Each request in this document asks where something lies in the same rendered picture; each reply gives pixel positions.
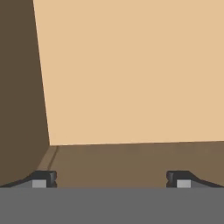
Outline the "brown wooden drawer front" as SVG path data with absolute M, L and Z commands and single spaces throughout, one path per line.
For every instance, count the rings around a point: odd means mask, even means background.
M 59 187 L 164 187 L 169 170 L 224 186 L 224 142 L 60 146 Z

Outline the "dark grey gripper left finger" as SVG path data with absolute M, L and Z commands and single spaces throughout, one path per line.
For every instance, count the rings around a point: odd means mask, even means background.
M 27 187 L 27 188 L 55 188 L 57 172 L 56 171 L 35 171 L 26 178 L 1 185 L 1 188 Z

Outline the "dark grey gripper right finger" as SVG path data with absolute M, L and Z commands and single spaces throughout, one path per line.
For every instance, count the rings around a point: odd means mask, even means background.
M 222 188 L 222 185 L 198 178 L 190 171 L 168 171 L 166 178 L 166 186 L 170 188 Z

